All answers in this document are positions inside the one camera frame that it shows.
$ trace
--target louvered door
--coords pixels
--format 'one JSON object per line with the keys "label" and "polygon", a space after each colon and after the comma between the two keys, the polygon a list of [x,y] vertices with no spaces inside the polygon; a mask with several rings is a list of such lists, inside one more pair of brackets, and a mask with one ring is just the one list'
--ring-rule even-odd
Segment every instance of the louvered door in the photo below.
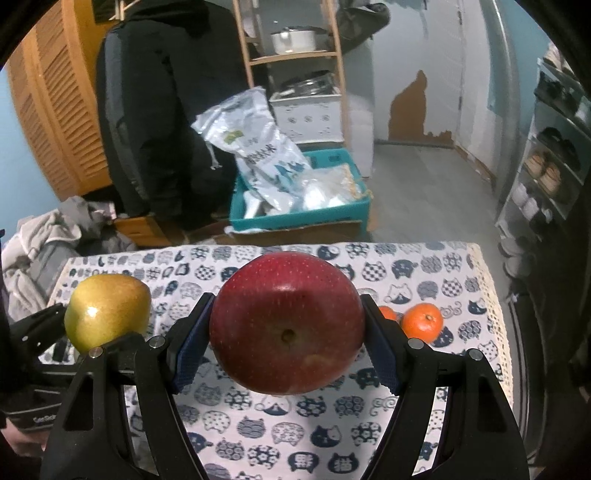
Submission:
{"label": "louvered door", "polygon": [[[111,185],[89,73],[108,28],[92,21],[91,0],[61,0],[8,63],[21,125],[61,199]],[[85,44],[88,37],[94,45]]]}

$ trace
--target blue gripper pad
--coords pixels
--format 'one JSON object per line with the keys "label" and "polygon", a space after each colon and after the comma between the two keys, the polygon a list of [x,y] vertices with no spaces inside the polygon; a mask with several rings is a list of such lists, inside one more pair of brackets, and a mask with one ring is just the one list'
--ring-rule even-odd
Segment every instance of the blue gripper pad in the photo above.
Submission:
{"label": "blue gripper pad", "polygon": [[384,331],[382,325],[379,324],[376,317],[377,315],[381,316],[381,312],[377,307],[375,307],[374,310],[366,305],[365,302],[364,308],[365,348],[367,349],[375,371],[378,374],[379,382],[388,387],[392,395],[400,395],[402,382],[397,375],[397,362],[394,348],[388,341],[387,333]]}
{"label": "blue gripper pad", "polygon": [[209,317],[214,300],[215,297],[212,296],[201,310],[199,318],[177,354],[176,374],[172,383],[179,392],[193,383],[197,369],[202,363],[203,355],[209,343]]}

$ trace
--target blue wall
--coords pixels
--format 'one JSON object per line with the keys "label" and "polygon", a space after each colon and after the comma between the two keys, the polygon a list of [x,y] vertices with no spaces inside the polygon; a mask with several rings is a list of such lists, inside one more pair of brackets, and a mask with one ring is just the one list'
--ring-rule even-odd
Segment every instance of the blue wall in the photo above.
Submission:
{"label": "blue wall", "polygon": [[[505,19],[515,56],[517,58],[517,69],[519,75],[519,91],[521,97],[521,117],[519,119],[519,130],[527,135],[530,131],[531,118],[534,114],[534,90],[538,83],[538,58],[542,58],[548,50],[550,39],[544,31],[538,26],[533,18],[523,10],[515,0],[499,0]],[[501,95],[495,85],[494,72],[499,70],[496,62],[499,60],[495,54],[495,49],[491,47],[491,87],[489,92],[489,108],[493,112],[500,114],[496,110],[496,97]]]}
{"label": "blue wall", "polygon": [[6,241],[19,219],[59,205],[22,133],[6,70],[0,72],[0,146],[0,229],[6,230]]}

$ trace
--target wooden cabinet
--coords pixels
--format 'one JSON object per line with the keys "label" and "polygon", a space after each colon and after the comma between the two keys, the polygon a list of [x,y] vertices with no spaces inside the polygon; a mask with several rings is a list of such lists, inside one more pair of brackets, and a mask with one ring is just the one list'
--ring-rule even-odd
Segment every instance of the wooden cabinet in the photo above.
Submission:
{"label": "wooden cabinet", "polygon": [[[15,109],[35,159],[60,200],[112,185],[96,110],[96,58],[114,22],[95,24],[92,0],[59,0],[8,61]],[[141,247],[182,241],[152,217],[121,219]]]}

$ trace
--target plastic bag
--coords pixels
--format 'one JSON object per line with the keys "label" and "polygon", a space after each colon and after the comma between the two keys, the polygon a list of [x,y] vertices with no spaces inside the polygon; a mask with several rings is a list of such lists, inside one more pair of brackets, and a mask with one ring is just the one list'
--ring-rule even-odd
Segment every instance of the plastic bag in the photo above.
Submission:
{"label": "plastic bag", "polygon": [[353,203],[367,195],[355,182],[351,169],[344,163],[336,167],[306,170],[294,176],[304,212]]}
{"label": "plastic bag", "polygon": [[192,127],[209,146],[235,154],[248,188],[274,209],[288,213],[300,203],[293,175],[310,170],[310,162],[277,127],[265,89],[246,90],[211,107]]}

